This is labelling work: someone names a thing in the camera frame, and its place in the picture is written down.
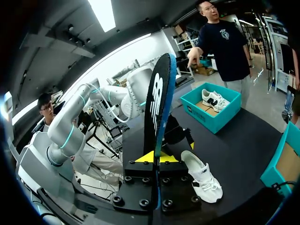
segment black bracket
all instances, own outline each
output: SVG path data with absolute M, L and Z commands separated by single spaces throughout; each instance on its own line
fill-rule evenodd
M 161 208 L 164 213 L 201 209 L 201 199 L 196 195 L 192 181 L 184 162 L 160 164 Z
M 153 163 L 130 161 L 125 168 L 124 182 L 111 201 L 116 210 L 148 213 L 153 210 Z

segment shorts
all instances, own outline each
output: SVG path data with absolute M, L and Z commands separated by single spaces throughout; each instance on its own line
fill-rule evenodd
M 294 101 L 292 102 L 292 111 L 300 116 L 300 91 L 296 91 Z

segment black t-shirt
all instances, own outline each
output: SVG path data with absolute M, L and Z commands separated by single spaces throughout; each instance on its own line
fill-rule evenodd
M 243 49 L 247 40 L 233 23 L 223 20 L 206 23 L 199 31 L 198 40 L 197 46 L 204 53 L 212 50 L 223 81 L 242 80 L 250 74 Z

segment yellow triangle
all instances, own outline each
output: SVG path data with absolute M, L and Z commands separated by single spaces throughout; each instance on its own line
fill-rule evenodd
M 154 151 L 151 151 L 151 152 L 149 152 L 148 154 L 146 154 L 146 155 L 140 157 L 139 159 L 137 159 L 136 162 L 141 162 L 141 163 L 142 163 L 142 162 L 148 161 L 148 162 L 150 162 L 150 163 L 153 163 L 153 159 L 154 159 Z M 178 162 L 178 161 L 175 159 L 174 156 L 169 156 L 169 155 L 165 154 L 165 153 L 162 152 L 162 151 L 160 152 L 160 159 L 159 159 L 159 161 L 160 161 L 161 163 L 164 163 L 164 162 L 166 162 L 166 161 L 169 161 L 169 162 L 171 162 L 171 163 Z

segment ceiling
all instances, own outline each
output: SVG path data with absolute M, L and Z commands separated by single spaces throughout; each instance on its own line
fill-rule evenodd
M 114 49 L 165 24 L 171 25 L 195 8 L 195 0 L 112 0 L 116 28 L 105 33 L 87 0 L 37 2 L 40 5 L 24 29 L 9 71 L 7 89 L 13 96 L 14 115 L 55 86 L 66 91 Z M 70 24 L 74 27 L 70 34 L 84 41 L 85 46 L 69 40 L 66 32 Z

